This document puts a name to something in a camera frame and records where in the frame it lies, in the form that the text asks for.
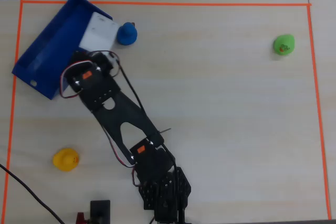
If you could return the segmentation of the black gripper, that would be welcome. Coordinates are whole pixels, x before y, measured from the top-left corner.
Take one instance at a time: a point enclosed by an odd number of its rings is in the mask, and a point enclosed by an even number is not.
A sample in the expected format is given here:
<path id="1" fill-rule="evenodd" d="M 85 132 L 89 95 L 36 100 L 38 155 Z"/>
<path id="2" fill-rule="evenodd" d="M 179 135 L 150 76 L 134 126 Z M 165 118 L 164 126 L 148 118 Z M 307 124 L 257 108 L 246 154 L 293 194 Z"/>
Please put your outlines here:
<path id="1" fill-rule="evenodd" d="M 96 63 L 105 74 L 116 77 L 120 73 L 120 57 L 113 51 L 91 51 L 90 59 Z"/>

